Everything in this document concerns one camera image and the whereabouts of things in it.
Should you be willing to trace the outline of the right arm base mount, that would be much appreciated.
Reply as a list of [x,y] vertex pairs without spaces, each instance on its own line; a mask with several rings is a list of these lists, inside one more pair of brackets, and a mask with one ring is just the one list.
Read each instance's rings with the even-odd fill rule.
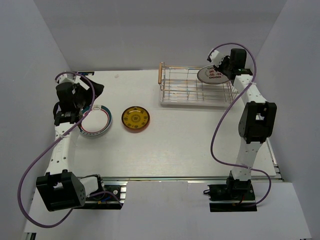
[[209,197],[212,213],[256,212],[256,197],[251,180],[241,181],[231,175],[224,184],[210,184],[203,191]]

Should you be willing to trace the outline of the white plate green rim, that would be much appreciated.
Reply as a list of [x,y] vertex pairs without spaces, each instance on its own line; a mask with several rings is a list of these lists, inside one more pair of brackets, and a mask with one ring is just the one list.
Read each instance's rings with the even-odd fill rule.
[[113,121],[111,111],[104,105],[95,104],[91,110],[90,107],[82,110],[83,116],[87,117],[81,122],[80,131],[96,133],[108,130]]

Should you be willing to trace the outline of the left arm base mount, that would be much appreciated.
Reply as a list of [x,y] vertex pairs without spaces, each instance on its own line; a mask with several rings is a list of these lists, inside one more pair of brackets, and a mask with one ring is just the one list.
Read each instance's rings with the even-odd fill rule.
[[86,198],[84,208],[89,210],[121,210],[124,198],[121,197],[122,186],[112,183],[105,183],[97,176],[97,190],[93,191]]

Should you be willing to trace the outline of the yellow patterned plate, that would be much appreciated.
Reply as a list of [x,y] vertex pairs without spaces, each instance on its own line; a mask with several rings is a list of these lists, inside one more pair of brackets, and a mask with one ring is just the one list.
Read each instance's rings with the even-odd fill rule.
[[149,112],[141,106],[131,106],[124,110],[121,115],[122,124],[138,128],[150,121],[151,117]]

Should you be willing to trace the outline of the white plate red lettering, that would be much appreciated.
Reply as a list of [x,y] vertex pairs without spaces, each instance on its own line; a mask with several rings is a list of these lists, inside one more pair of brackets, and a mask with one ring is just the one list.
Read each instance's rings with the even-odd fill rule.
[[90,138],[90,139],[100,138],[100,137],[104,136],[107,133],[108,133],[108,130],[98,131],[98,132],[87,132],[87,131],[84,131],[84,130],[80,130],[80,134],[83,137]]

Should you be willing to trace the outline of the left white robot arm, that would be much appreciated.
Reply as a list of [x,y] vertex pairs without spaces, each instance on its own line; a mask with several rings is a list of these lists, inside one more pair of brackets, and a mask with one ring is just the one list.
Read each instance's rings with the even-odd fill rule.
[[84,116],[82,110],[91,106],[104,86],[89,81],[89,88],[85,89],[70,74],[62,74],[56,81],[58,103],[54,106],[53,118],[58,142],[54,145],[45,175],[36,179],[36,188],[50,212],[83,207],[90,196],[99,200],[106,193],[99,174],[77,177],[73,173]]

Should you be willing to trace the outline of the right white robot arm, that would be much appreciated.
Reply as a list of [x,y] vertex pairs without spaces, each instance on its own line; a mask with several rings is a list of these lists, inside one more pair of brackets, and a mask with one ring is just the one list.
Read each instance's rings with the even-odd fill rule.
[[236,167],[230,171],[226,181],[226,195],[236,200],[251,187],[251,173],[263,143],[272,135],[277,105],[268,102],[252,82],[253,74],[245,68],[247,52],[233,48],[223,61],[221,72],[231,81],[244,104],[239,120],[238,133],[241,138]]

